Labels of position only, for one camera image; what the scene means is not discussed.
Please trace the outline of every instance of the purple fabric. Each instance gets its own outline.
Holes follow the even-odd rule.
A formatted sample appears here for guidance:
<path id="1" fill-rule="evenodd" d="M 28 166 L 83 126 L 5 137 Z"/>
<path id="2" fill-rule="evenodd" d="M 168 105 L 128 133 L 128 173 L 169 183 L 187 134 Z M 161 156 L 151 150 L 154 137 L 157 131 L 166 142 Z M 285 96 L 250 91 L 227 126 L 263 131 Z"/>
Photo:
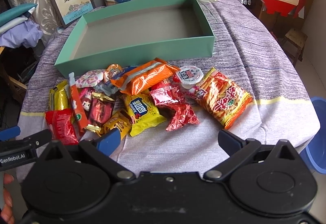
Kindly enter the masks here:
<path id="1" fill-rule="evenodd" d="M 21 45 L 36 47 L 43 36 L 43 32 L 39 30 L 39 27 L 37 23 L 31 20 L 24 21 L 0 36 L 0 46 L 11 48 L 18 48 Z"/>

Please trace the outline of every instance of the orange snack bag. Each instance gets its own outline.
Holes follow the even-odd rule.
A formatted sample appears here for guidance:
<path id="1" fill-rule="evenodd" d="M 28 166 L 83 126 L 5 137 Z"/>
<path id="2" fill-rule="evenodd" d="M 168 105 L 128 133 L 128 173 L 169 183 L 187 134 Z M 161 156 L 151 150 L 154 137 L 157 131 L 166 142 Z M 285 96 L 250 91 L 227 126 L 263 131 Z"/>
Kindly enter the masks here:
<path id="1" fill-rule="evenodd" d="M 160 81 L 171 77 L 179 70 L 180 68 L 171 66 L 162 59 L 155 58 L 126 72 L 119 79 L 112 79 L 111 83 L 124 94 L 137 95 Z"/>
<path id="2" fill-rule="evenodd" d="M 214 68 L 187 93 L 226 129 L 233 125 L 252 102 L 252 96 L 248 92 Z"/>

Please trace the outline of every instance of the plastic cup lid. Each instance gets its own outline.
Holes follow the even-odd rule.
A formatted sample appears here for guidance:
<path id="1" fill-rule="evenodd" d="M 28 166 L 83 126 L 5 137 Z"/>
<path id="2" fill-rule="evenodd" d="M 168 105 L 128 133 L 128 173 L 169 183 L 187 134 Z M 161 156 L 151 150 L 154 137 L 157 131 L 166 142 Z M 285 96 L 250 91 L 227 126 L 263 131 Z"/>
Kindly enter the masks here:
<path id="1" fill-rule="evenodd" d="M 176 76 L 182 84 L 195 85 L 200 82 L 204 74 L 202 70 L 196 66 L 183 66 L 180 71 L 176 73 Z"/>

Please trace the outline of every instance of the wall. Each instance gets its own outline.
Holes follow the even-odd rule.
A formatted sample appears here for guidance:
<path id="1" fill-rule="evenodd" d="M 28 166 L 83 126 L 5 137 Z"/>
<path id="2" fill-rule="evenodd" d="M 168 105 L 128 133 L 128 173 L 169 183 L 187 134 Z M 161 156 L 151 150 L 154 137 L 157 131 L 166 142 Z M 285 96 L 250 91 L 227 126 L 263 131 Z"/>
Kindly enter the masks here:
<path id="1" fill-rule="evenodd" d="M 302 31 L 308 36 L 305 54 L 326 87 L 326 0 L 314 0 Z"/>

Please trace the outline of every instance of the red candy wrapper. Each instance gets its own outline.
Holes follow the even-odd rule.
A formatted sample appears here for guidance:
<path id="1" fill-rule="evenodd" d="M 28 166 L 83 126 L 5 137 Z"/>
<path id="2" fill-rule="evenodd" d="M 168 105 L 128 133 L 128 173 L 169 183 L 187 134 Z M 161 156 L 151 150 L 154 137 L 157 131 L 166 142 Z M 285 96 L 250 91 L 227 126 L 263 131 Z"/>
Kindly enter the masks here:
<path id="1" fill-rule="evenodd" d="M 52 132 L 52 138 L 60 140 L 64 145 L 77 145 L 76 132 L 71 123 L 74 110 L 71 108 L 45 113 L 45 120 Z"/>
<path id="2" fill-rule="evenodd" d="M 191 106 L 185 102 L 185 98 L 178 85 L 164 80 L 159 82 L 154 88 L 156 89 L 152 87 L 150 94 L 155 105 L 158 107 L 167 107 L 175 111 L 174 116 L 166 128 L 167 131 L 177 130 L 186 124 L 200 124 Z"/>
<path id="3" fill-rule="evenodd" d="M 88 114 L 89 125 L 86 129 L 100 133 L 103 125 L 111 118 L 114 99 L 92 92 L 92 105 Z"/>

